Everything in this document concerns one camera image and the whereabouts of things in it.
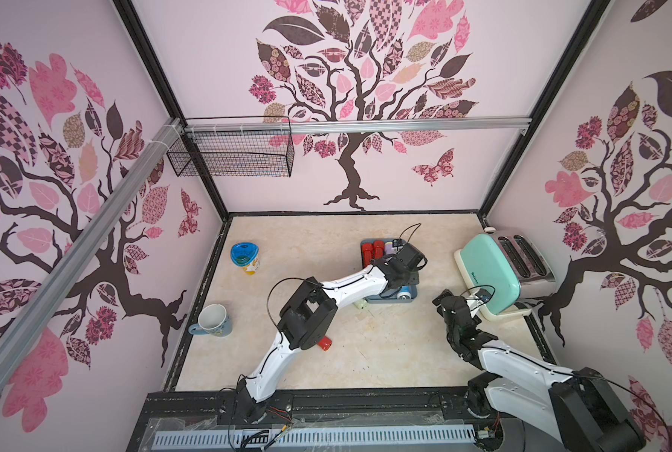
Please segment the purple flashlight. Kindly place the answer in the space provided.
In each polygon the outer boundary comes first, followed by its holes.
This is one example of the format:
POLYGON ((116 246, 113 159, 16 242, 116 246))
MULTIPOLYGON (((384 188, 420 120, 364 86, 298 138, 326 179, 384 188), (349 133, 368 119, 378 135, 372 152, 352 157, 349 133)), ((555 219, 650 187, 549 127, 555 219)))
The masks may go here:
POLYGON ((401 240, 394 239, 384 243, 384 255, 397 254, 401 249, 401 240))

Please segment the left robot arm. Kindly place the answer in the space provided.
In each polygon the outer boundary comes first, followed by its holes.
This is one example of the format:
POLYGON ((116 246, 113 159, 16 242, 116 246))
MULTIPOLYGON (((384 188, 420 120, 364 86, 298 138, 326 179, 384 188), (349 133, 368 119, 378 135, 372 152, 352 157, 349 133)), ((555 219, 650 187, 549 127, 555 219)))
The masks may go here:
POLYGON ((231 395, 225 395, 217 409, 222 424, 256 423, 266 415, 272 397, 296 354, 317 345, 326 335, 337 312, 361 299, 417 286, 419 272, 428 258, 405 243, 397 253, 372 261, 347 277, 319 282, 310 277, 279 311, 277 334, 269 352, 255 370, 239 378, 231 395))

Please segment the blue flashlight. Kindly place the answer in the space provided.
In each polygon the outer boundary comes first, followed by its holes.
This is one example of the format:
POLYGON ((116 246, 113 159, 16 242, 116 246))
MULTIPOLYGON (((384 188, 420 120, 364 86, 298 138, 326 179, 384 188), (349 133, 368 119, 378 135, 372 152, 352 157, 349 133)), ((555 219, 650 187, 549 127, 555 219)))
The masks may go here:
POLYGON ((411 286, 403 286, 396 294, 396 299, 407 299, 410 301, 414 298, 414 292, 411 286))

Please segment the blue-grey storage tray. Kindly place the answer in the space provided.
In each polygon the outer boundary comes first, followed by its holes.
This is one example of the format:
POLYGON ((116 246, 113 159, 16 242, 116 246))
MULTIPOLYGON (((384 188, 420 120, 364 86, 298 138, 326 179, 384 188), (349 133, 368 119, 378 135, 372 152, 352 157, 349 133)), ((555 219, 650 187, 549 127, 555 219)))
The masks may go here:
MULTIPOLYGON (((362 243, 371 242, 373 244, 373 242, 375 240, 381 240, 385 243, 387 241, 394 240, 394 238, 368 239, 368 240, 362 241, 362 243)), ((411 287, 412 287, 413 292, 414 292, 414 298, 411 299, 410 301, 408 301, 407 299, 396 299, 396 294, 400 290, 400 288, 398 290, 386 290, 385 292, 383 292, 381 294, 377 294, 375 296, 370 296, 370 297, 367 297, 365 299, 366 299, 366 301, 368 301, 368 303, 373 303, 373 304, 376 304, 376 303, 381 303, 381 304, 384 304, 384 303, 411 303, 418 296, 417 286, 411 286, 411 287)))

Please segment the red flashlight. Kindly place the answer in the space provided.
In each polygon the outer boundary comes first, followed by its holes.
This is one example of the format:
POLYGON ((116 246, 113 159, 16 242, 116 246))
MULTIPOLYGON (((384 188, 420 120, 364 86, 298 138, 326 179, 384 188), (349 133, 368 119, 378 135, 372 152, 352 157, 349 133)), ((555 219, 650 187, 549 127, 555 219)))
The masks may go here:
POLYGON ((360 245, 360 257, 362 258, 362 266, 368 267, 374 255, 374 247, 371 242, 364 242, 360 245))
POLYGON ((324 336, 319 342, 318 342, 319 348, 323 351, 328 351, 331 346, 332 346, 332 340, 328 338, 327 336, 324 336))
POLYGON ((381 240, 375 240, 373 242, 373 259, 375 261, 383 258, 385 254, 385 244, 381 240))

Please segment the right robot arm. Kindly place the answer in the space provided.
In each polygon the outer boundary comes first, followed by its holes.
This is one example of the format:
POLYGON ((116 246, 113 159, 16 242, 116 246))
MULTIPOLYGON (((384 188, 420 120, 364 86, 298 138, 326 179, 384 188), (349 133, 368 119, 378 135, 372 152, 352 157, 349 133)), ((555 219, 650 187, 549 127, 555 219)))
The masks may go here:
POLYGON ((639 451, 646 446, 641 427, 597 371, 552 365, 482 331, 476 299, 443 290, 432 303, 450 348, 480 371, 467 384, 465 407, 471 415, 510 414, 569 451, 639 451))

